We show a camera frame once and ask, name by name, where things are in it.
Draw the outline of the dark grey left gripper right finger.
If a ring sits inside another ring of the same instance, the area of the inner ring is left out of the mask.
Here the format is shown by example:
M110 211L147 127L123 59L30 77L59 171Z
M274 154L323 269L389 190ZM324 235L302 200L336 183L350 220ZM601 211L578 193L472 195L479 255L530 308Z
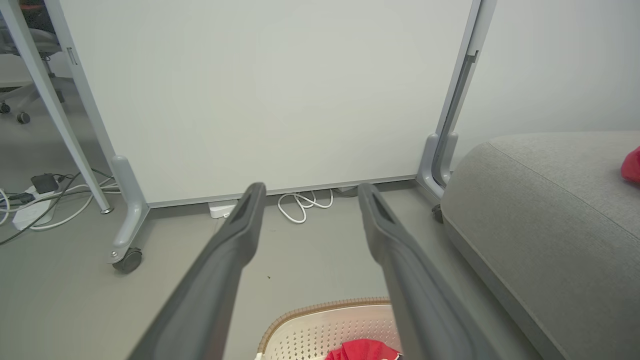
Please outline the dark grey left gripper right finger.
M358 186L366 243L382 268L407 360L498 360L496 347L371 183Z

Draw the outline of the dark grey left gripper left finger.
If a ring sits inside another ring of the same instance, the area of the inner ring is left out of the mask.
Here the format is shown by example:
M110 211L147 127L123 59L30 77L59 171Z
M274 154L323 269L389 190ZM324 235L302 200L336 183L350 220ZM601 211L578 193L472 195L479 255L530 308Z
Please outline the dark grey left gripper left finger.
M243 269L258 250L266 185L250 184L151 322L131 360L221 360Z

